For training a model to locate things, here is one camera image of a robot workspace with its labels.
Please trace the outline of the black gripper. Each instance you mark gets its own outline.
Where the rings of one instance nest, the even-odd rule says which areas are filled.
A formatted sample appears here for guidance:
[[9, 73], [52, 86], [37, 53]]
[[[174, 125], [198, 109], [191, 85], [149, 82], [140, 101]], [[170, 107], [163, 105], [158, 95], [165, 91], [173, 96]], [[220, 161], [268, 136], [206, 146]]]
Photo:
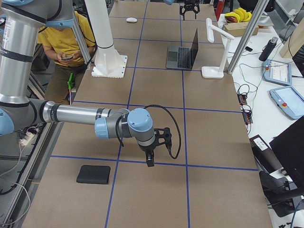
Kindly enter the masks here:
[[154, 166], [153, 150], [158, 146], [158, 139], [151, 138], [147, 141], [140, 141], [140, 149], [146, 153], [147, 166]]
[[197, 19], [197, 14], [200, 12], [200, 6], [196, 5], [195, 0], [184, 0], [184, 6], [180, 6], [180, 15], [182, 16], [183, 20], [185, 20], [187, 8], [192, 8], [192, 11], [195, 14], [195, 19]]

